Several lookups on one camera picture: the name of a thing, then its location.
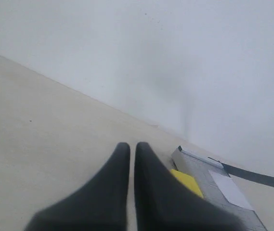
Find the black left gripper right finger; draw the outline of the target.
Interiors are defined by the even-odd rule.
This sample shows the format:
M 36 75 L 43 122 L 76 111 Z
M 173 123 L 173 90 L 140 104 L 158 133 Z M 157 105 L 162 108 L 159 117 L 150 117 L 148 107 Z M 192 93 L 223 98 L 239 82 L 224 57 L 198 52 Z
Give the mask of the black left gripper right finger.
M 239 217 L 181 184 L 146 142 L 136 145 L 134 194 L 140 231 L 248 231 Z

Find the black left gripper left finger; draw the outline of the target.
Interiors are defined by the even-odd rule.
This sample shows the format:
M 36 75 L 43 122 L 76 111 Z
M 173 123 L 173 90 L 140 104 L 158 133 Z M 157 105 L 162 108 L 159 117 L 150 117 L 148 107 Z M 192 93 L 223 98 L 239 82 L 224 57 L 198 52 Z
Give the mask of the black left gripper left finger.
M 130 146 L 120 142 L 97 174 L 67 198 L 37 212 L 27 231 L 125 231 Z

